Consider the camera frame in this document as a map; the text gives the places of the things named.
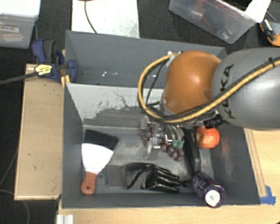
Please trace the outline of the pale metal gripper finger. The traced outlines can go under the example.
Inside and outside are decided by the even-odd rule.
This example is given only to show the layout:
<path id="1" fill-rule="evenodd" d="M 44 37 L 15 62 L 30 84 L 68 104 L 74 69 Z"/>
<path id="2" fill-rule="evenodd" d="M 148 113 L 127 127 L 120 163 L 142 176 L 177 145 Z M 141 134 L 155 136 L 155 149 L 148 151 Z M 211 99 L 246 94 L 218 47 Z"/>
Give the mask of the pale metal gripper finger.
<path id="1" fill-rule="evenodd" d="M 151 150 L 151 160 L 157 160 L 158 154 L 161 150 L 160 145 L 154 145 Z"/>
<path id="2" fill-rule="evenodd" d="M 150 139 L 147 142 L 147 146 L 145 148 L 145 154 L 144 154 L 144 159 L 145 160 L 151 160 L 153 157 L 153 148 L 154 148 L 154 141 Z"/>

